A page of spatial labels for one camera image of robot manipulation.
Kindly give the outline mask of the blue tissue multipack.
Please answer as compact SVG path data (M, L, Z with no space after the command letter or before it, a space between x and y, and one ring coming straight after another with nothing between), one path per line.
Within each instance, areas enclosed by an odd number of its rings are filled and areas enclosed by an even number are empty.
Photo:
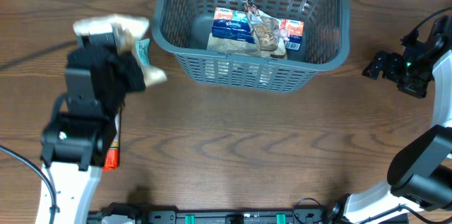
M304 23L299 20L274 18L255 6L251 7L251 15L247 12L217 7L213 16L213 37L238 40L255 44L252 26L263 23L276 38L281 38L285 48L299 51L302 44Z

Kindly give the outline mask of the orange red noodle package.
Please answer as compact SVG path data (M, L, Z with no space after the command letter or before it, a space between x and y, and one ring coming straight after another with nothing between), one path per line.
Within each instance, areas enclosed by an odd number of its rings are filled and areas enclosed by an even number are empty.
M120 134L121 134L121 113L122 108L120 107L118 109L118 113L115 117L115 126L116 126L116 136L114 137L109 150L107 151L106 159L105 159L105 165L103 167L104 172L109 172L116 170L119 167L119 161L120 161Z

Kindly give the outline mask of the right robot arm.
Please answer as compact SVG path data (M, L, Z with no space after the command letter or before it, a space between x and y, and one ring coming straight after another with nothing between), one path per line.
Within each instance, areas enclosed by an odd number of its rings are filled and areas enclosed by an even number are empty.
M425 42L414 28L401 39L403 54L378 52L362 72L416 98L434 82L430 129L396 154L386 180L336 201L323 223L383 223L406 213L426 223L421 212L451 210L451 169L442 164L451 157L451 17L437 11L432 18Z

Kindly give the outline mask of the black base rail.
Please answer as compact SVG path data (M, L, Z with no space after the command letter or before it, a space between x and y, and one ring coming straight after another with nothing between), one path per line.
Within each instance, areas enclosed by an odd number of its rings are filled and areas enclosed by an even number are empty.
M321 206L274 211L176 211L158 210L131 204L112 203L88 214L86 224L300 224L347 223L345 218L328 217Z

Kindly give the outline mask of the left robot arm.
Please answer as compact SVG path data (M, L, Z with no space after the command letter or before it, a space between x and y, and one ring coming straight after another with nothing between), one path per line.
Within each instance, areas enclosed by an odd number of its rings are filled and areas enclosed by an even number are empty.
M45 180L37 223L85 223L127 93L145 90L126 33L83 36L68 55L66 93L58 97L42 132Z

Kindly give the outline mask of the dried mushroom bag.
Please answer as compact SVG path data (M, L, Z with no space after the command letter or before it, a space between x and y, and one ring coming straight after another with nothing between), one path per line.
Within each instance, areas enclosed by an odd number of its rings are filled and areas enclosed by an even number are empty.
M246 18L261 58L286 59L287 50L280 34L281 19L269 16L251 0L244 2Z

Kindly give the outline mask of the grey plastic basket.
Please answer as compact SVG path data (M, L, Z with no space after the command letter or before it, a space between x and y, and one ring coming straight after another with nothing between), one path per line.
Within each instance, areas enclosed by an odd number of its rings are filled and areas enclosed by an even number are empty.
M301 44L290 45L284 59L208 50L215 9L243 9L245 1L270 16L303 22ZM350 0L157 0L151 30L154 41L195 81L292 93L347 59Z

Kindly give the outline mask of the mint green snack packet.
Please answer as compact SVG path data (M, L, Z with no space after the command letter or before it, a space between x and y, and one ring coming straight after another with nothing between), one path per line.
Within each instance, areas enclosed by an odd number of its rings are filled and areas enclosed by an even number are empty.
M150 60L149 60L149 45L150 45L150 39L144 39L139 40L136 43L136 53L138 55L138 59L144 66L150 66Z

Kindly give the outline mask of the beige paper pouch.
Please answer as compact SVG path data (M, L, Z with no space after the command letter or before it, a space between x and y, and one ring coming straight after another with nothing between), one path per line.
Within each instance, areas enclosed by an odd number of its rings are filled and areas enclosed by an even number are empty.
M259 57L261 54L255 44L213 37L212 33L209 34L207 50L254 57Z

